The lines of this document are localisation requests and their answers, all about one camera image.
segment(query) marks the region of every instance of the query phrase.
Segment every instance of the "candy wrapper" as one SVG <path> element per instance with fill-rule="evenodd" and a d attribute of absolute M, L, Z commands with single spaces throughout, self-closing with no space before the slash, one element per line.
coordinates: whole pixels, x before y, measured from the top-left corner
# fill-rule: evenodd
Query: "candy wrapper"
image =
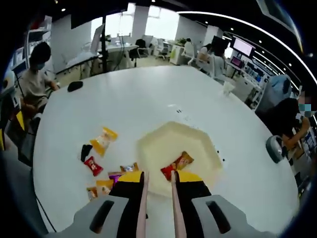
<path fill-rule="evenodd" d="M 109 172 L 108 173 L 108 176 L 109 176 L 109 179 L 112 179 L 113 180 L 113 185 L 115 185 L 116 182 L 118 182 L 118 179 L 122 176 L 122 175 L 125 175 L 126 172 Z"/>
<path fill-rule="evenodd" d="M 186 165 L 192 163 L 193 161 L 194 159 L 190 157 L 190 155 L 186 151 L 183 151 L 182 155 L 178 157 L 177 160 L 175 160 L 169 166 L 162 168 L 161 172 L 164 174 L 166 179 L 170 181 L 173 170 L 182 170 L 186 167 Z"/>
<path fill-rule="evenodd" d="M 94 198 L 98 197 L 96 187 L 88 187 L 87 192 L 88 192 L 88 197 L 89 197 L 90 201 L 93 200 Z"/>
<path fill-rule="evenodd" d="M 132 172 L 132 171 L 138 171 L 139 167 L 137 163 L 133 163 L 132 165 L 128 166 L 120 166 L 121 171 L 123 172 Z"/>
<path fill-rule="evenodd" d="M 97 193 L 98 195 L 108 195 L 113 187 L 114 181 L 110 180 L 97 180 Z"/>
<path fill-rule="evenodd" d="M 96 139 L 90 140 L 90 143 L 100 156 L 104 156 L 110 143 L 115 141 L 117 137 L 117 133 L 107 127 L 104 127 L 102 135 L 98 136 Z"/>
<path fill-rule="evenodd" d="M 84 162 L 85 165 L 87 165 L 90 170 L 93 172 L 93 175 L 94 176 L 97 176 L 98 174 L 100 174 L 100 172 L 102 170 L 104 170 L 100 165 L 98 165 L 95 160 L 94 160 L 94 157 L 91 156 L 88 160 L 86 160 Z"/>

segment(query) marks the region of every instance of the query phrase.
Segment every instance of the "person's arm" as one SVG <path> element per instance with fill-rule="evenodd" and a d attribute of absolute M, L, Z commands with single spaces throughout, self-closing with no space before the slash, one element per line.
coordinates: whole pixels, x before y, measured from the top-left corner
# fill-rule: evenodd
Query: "person's arm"
<path fill-rule="evenodd" d="M 34 116 L 38 112 L 36 107 L 34 107 L 33 105 L 30 105 L 30 104 L 26 104 L 24 102 L 23 98 L 20 98 L 20 101 L 21 101 L 22 110 L 26 111 L 30 115 Z"/>
<path fill-rule="evenodd" d="M 45 73 L 42 73 L 42 77 L 46 86 L 49 86 L 51 89 L 53 89 L 53 91 L 58 90 L 57 84 L 53 80 L 50 80 Z"/>
<path fill-rule="evenodd" d="M 54 81 L 50 81 L 48 83 L 48 85 L 53 89 L 53 91 L 56 91 L 59 89 L 59 87 L 57 86 L 57 84 Z"/>
<path fill-rule="evenodd" d="M 208 56 L 208 54 L 204 54 L 204 53 L 199 52 L 198 53 L 198 59 L 201 60 L 201 61 L 208 62 L 209 61 L 209 56 Z"/>
<path fill-rule="evenodd" d="M 288 136 L 283 134 L 282 140 L 283 140 L 286 148 L 292 149 L 294 147 L 294 145 L 307 134 L 307 131 L 308 131 L 310 126 L 311 126 L 311 124 L 309 122 L 309 119 L 304 118 L 303 123 L 302 123 L 302 128 L 292 138 L 289 138 Z"/>

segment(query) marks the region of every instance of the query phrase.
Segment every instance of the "black hair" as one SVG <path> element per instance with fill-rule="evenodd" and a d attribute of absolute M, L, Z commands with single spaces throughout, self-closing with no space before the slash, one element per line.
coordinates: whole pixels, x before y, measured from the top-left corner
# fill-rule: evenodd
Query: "black hair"
<path fill-rule="evenodd" d="M 220 57 L 222 57 L 223 54 L 224 54 L 224 48 L 223 48 L 223 47 L 216 47 L 216 48 L 214 48 L 214 55 L 215 55 L 215 56 L 220 56 Z"/>
<path fill-rule="evenodd" d="M 289 90 L 291 86 L 291 81 L 290 80 L 285 80 L 284 83 L 283 83 L 283 94 L 286 94 Z"/>
<path fill-rule="evenodd" d="M 34 47 L 30 57 L 30 64 L 45 63 L 50 57 L 50 46 L 46 42 L 41 42 Z"/>
<path fill-rule="evenodd" d="M 207 48 L 207 50 L 209 50 L 209 51 L 210 51 L 210 49 L 211 49 L 211 44 L 207 44 L 207 45 L 205 45 L 204 47 L 206 47 L 206 48 Z"/>

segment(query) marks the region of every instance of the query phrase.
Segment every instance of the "gray gripper base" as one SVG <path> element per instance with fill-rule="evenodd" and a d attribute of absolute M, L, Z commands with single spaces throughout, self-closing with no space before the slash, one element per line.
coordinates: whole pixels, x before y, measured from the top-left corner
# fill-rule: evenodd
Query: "gray gripper base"
<path fill-rule="evenodd" d="M 116 238 L 119 223 L 123 210 L 128 202 L 128 198 L 115 197 L 111 195 L 101 196 L 95 198 L 78 212 L 75 213 L 74 222 L 72 225 L 67 227 L 65 230 L 58 233 L 48 233 L 46 238 Z M 94 233 L 90 230 L 90 225 L 102 207 L 102 205 L 107 202 L 113 202 L 113 205 L 105 219 L 103 228 L 99 234 Z"/>
<path fill-rule="evenodd" d="M 199 197 L 192 199 L 200 218 L 205 238 L 274 238 L 276 235 L 270 232 L 259 232 L 247 223 L 246 215 L 237 207 L 219 195 Z M 224 234 L 220 233 L 216 220 L 209 206 L 215 203 L 225 218 L 230 229 Z"/>

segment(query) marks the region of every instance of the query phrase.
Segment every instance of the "white pillar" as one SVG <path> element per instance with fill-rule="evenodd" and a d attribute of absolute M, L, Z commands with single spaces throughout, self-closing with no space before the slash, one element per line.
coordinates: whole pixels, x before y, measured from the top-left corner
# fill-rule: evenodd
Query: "white pillar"
<path fill-rule="evenodd" d="M 131 43 L 134 44 L 136 40 L 141 39 L 145 34 L 149 15 L 149 7 L 135 6 L 134 20 L 132 27 Z"/>
<path fill-rule="evenodd" d="M 205 35 L 204 46 L 211 43 L 214 36 L 222 37 L 223 31 L 216 26 L 208 26 Z"/>

